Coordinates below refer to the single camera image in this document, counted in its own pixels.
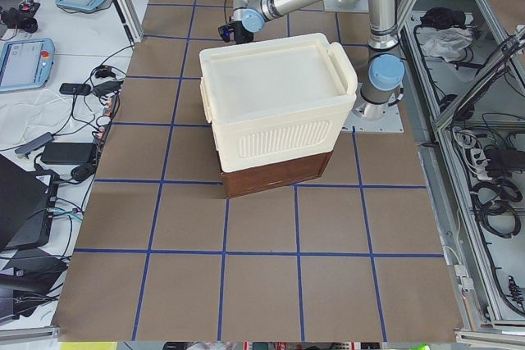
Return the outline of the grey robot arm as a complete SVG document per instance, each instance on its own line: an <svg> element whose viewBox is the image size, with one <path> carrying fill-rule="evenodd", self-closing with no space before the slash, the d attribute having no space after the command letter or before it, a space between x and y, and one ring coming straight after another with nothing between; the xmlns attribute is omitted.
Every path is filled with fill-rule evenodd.
<svg viewBox="0 0 525 350"><path fill-rule="evenodd" d="M255 33L271 21L315 3L337 12L345 43L364 43L368 61L361 65L364 78L353 112L362 120L380 120L403 97L404 66L399 59L396 0L227 0L233 6L218 32L226 42L253 41Z"/></svg>

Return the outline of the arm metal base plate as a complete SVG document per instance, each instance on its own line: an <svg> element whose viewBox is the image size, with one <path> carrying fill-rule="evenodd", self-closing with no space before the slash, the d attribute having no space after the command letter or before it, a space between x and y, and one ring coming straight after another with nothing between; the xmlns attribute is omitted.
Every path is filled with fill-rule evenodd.
<svg viewBox="0 0 525 350"><path fill-rule="evenodd" d="M380 106L366 102L360 93L363 83L358 83L354 107L349 112L342 132L365 134L402 134L404 126L399 113L399 106L393 103L397 96L390 94L389 101Z"/></svg>
<svg viewBox="0 0 525 350"><path fill-rule="evenodd" d="M324 0L325 11L347 12L347 13L368 13L368 0Z"/></svg>

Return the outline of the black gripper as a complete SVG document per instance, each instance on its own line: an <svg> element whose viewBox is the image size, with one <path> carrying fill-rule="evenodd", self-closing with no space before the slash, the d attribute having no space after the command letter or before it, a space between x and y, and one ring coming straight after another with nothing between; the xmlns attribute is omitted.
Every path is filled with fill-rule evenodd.
<svg viewBox="0 0 525 350"><path fill-rule="evenodd" d="M243 26L234 28L234 36L236 43L252 43L254 39L253 33L246 30Z"/></svg>

